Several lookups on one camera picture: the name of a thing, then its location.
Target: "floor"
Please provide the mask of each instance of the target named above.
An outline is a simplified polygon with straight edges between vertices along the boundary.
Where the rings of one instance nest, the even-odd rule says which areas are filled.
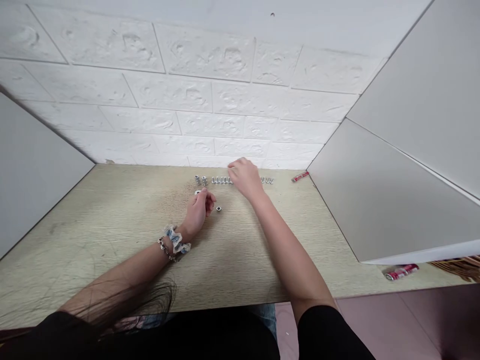
[[[376,360],[480,359],[480,284],[338,299]],[[282,360],[299,358],[289,302],[275,306]]]

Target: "silver chain bracelet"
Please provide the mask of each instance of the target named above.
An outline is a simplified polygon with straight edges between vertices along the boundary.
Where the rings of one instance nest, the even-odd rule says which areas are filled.
[[[169,250],[168,250],[167,247],[165,246],[164,241],[162,240],[162,238],[159,238],[157,242],[160,244],[160,249],[162,249],[163,252],[168,256],[168,258],[170,259],[170,261],[173,261],[173,262],[177,263],[177,262],[178,262],[177,259],[175,259],[175,257],[173,257],[172,255],[170,255]]]

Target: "textured wall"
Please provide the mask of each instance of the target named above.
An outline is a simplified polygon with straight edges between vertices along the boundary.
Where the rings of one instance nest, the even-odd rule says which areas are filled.
[[[0,84],[98,163],[305,169],[381,57],[0,4]]]

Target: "beige tabletop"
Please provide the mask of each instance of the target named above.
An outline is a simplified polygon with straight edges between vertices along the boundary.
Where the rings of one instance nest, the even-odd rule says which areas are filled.
[[[396,282],[383,267],[357,262],[310,178],[260,170],[264,185],[336,298],[466,284],[431,265]],[[0,329],[34,326],[90,281],[179,224],[187,199],[207,176],[214,211],[192,250],[159,281],[176,284],[172,311],[276,303],[288,298],[277,279],[249,203],[233,185],[211,184],[219,168],[96,165],[0,261]]]

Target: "wicker basket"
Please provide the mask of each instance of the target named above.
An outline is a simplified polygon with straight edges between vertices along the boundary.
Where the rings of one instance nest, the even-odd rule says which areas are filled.
[[[432,261],[429,264],[451,274],[458,275],[466,282],[474,281],[480,283],[480,255]]]

